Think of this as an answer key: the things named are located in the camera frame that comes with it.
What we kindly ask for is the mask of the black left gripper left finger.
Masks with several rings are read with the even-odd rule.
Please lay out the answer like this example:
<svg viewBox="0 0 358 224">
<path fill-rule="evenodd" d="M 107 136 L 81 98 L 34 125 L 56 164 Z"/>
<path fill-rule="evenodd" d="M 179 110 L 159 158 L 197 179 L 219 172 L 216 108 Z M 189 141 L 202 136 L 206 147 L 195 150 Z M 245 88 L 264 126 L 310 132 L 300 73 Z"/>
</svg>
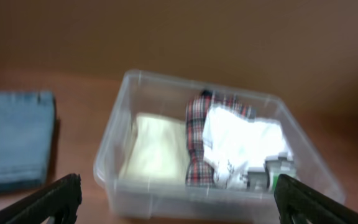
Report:
<svg viewBox="0 0 358 224">
<path fill-rule="evenodd" d="M 52 217 L 54 223 L 74 224 L 81 203 L 81 177 L 68 174 L 0 210 L 0 223 L 42 223 Z"/>
</svg>

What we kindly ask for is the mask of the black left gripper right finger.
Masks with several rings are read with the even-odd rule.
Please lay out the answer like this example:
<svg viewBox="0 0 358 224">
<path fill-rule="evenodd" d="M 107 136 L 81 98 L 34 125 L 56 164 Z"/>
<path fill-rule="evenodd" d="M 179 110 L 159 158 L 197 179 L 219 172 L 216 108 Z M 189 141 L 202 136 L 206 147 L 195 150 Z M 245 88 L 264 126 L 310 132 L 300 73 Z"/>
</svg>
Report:
<svg viewBox="0 0 358 224">
<path fill-rule="evenodd" d="M 281 224 L 358 224 L 358 213 L 286 174 L 278 176 L 274 198 Z"/>
</svg>

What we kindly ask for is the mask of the white printed t-shirt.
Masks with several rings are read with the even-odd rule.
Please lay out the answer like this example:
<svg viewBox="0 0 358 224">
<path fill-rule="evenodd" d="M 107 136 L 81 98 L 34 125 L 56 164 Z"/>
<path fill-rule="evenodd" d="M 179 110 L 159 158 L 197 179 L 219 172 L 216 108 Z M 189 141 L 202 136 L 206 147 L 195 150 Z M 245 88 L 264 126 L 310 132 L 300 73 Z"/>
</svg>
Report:
<svg viewBox="0 0 358 224">
<path fill-rule="evenodd" d="M 265 192 L 275 188 L 281 174 L 296 177 L 293 152 L 278 120 L 214 105 L 202 137 L 203 160 L 213 168 L 219 189 Z"/>
</svg>

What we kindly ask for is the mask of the red navy plaid shirt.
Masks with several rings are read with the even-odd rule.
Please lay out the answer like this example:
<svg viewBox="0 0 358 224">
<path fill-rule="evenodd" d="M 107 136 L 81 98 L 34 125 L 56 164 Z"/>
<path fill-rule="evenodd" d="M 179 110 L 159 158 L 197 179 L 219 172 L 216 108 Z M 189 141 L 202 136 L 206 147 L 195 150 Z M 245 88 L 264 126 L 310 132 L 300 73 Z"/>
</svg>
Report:
<svg viewBox="0 0 358 224">
<path fill-rule="evenodd" d="M 186 148 L 190 156 L 185 184 L 190 187 L 215 188 L 214 169 L 203 160 L 203 128 L 211 105 L 227 106 L 244 118 L 255 118 L 256 110 L 251 105 L 240 103 L 235 96 L 222 95 L 216 91 L 203 90 L 186 106 Z"/>
</svg>

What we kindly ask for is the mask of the cream cloth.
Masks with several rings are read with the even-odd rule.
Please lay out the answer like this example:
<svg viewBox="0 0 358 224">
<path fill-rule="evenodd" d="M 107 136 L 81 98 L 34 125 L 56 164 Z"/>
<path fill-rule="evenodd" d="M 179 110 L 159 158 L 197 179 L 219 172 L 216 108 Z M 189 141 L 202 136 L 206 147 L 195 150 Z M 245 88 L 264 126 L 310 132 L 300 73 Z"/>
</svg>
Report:
<svg viewBox="0 0 358 224">
<path fill-rule="evenodd" d="M 157 114 L 139 113 L 132 125 L 119 177 L 161 184 L 185 183 L 190 156 L 185 122 Z"/>
</svg>

